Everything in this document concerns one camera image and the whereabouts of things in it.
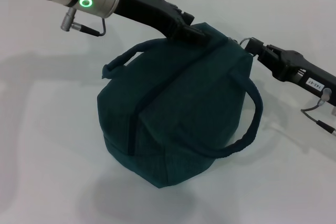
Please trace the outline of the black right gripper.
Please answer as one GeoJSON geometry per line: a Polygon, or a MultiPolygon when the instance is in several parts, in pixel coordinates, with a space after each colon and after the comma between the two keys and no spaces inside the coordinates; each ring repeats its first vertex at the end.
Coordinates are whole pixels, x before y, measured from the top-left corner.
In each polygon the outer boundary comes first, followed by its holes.
{"type": "Polygon", "coordinates": [[[329,88],[330,98],[335,98],[335,76],[310,63],[297,51],[264,45],[254,37],[248,40],[245,51],[257,56],[277,80],[296,84],[319,98],[329,88]]]}

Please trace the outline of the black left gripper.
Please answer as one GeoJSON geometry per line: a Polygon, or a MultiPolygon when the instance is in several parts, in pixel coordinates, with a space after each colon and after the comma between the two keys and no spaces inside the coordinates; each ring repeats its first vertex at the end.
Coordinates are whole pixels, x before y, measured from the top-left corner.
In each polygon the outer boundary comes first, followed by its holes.
{"type": "Polygon", "coordinates": [[[150,26],[173,41],[207,45],[211,39],[191,26],[194,16],[165,0],[119,0],[114,13],[150,26]]]}

